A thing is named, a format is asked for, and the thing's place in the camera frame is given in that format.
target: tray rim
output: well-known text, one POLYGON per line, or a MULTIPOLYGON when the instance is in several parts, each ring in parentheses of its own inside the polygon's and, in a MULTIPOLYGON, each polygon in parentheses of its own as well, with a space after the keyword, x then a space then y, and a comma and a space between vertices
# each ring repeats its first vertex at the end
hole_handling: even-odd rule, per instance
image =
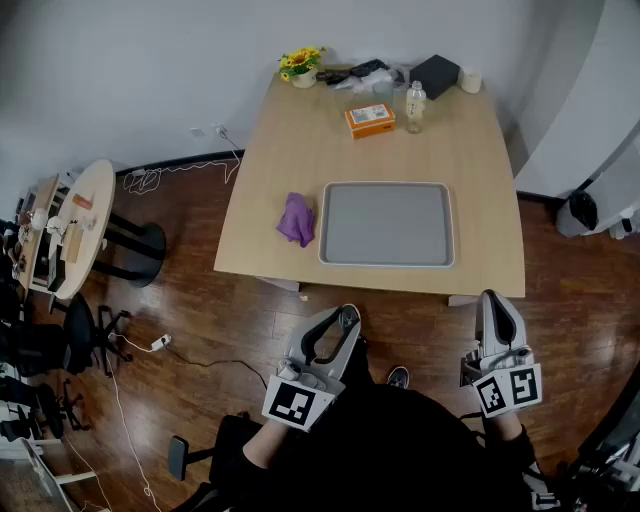
POLYGON ((451 193, 449 187, 439 181, 395 181, 395 180, 371 180, 371 181, 331 181, 324 186, 322 192, 322 210, 320 214, 320 242, 318 243, 318 259, 323 265, 331 265, 334 267, 378 267, 378 268, 433 268, 433 269, 447 269, 451 268, 456 263, 456 244, 455 244, 455 229, 453 223, 453 208, 451 206, 451 193), (327 261, 323 257, 323 252, 326 243, 326 237, 324 235, 325 228, 325 204, 327 203, 328 189, 335 185, 435 185, 442 187, 447 194, 447 203, 449 204, 448 210, 445 209, 445 213, 449 215, 449 227, 451 228, 451 262, 446 265, 402 265, 396 263, 335 263, 327 261))

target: potted plant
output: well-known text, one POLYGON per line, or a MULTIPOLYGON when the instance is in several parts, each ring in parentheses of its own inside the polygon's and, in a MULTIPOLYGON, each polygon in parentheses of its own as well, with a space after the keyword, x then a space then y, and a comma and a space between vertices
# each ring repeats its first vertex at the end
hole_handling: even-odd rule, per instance
POLYGON ((293 53, 284 54, 280 59, 280 77, 291 83, 294 87, 306 89, 316 83, 316 65, 320 62, 322 52, 327 49, 322 48, 300 48, 293 53))

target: clear plastic container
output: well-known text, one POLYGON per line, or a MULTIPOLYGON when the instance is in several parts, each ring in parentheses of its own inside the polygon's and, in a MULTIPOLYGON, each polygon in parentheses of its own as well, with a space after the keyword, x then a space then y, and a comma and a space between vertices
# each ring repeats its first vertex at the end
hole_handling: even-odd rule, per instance
POLYGON ((422 90, 422 83, 415 80, 407 91, 407 131, 420 133, 424 121, 424 110, 427 106, 427 94, 422 90))

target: black table base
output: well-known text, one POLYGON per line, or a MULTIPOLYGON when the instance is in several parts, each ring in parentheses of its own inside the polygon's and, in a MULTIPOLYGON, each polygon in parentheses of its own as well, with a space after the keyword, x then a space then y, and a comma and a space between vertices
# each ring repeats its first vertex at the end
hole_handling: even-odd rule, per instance
POLYGON ((150 284, 160 272, 167 249, 164 231, 157 224, 138 226, 112 213, 109 222, 136 235, 129 238, 119 231, 107 228, 104 237, 115 244, 129 249, 122 267, 95 261, 93 270, 130 281, 136 288, 150 284))

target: trash can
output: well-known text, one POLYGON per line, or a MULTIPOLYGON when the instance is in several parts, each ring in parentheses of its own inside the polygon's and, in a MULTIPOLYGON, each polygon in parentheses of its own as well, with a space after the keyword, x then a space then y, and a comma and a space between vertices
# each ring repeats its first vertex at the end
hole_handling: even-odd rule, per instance
POLYGON ((558 210, 556 228, 567 238, 582 235, 598 225, 598 208, 584 190, 574 192, 558 210))

